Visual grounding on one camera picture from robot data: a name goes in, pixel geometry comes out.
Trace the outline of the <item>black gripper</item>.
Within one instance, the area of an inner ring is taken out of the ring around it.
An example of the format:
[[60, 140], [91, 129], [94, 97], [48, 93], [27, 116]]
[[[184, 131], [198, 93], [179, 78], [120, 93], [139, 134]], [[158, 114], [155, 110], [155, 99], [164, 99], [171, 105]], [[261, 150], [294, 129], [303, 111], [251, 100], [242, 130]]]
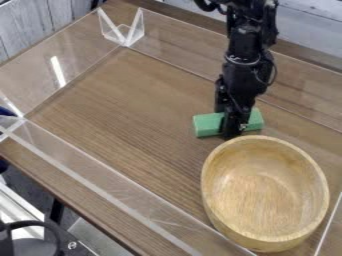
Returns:
[[214, 110], [217, 113], [225, 111], [223, 137], [235, 138], [249, 123], [255, 98], [274, 82], [275, 64], [271, 54], [262, 54], [254, 60], [226, 55], [225, 60], [215, 82]]

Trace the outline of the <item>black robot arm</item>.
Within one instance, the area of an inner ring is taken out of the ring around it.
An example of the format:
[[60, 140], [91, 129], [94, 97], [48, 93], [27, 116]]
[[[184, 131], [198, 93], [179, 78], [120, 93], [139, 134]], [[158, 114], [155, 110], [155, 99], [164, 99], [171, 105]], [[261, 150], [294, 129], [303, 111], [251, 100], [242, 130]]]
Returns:
[[278, 0], [194, 0], [204, 12], [226, 16], [229, 48], [215, 81], [215, 107], [223, 114], [219, 133], [238, 137], [249, 125], [257, 97], [274, 83], [278, 70], [270, 47], [277, 43]]

